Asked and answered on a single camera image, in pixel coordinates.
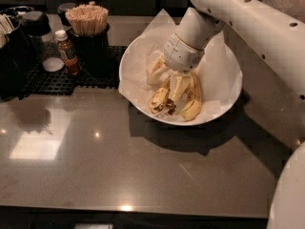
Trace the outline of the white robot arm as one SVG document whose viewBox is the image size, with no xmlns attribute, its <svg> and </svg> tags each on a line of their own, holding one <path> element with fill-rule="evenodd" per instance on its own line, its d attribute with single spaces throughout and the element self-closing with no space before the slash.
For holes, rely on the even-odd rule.
<svg viewBox="0 0 305 229">
<path fill-rule="evenodd" d="M 305 96 L 305 24 L 258 0 L 190 0 L 164 47 L 166 63 L 198 66 L 220 20 L 228 24 L 299 97 Z M 305 142 L 293 152 L 275 188 L 267 229 L 305 229 Z"/>
</svg>

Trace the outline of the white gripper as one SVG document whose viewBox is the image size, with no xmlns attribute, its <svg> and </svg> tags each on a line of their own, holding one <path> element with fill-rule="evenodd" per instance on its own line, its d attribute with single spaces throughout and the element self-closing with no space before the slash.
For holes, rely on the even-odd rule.
<svg viewBox="0 0 305 229">
<path fill-rule="evenodd" d="M 176 33 L 169 37 L 163 53 L 164 56 L 160 55 L 148 72 L 148 85 L 155 85 L 161 79 L 162 74 L 170 68 L 178 72 L 188 72 L 195 69 L 204 55 L 203 50 L 189 46 Z M 177 102 L 186 91 L 190 81 L 191 75 L 189 73 L 173 73 L 170 77 L 169 99 Z"/>
</svg>

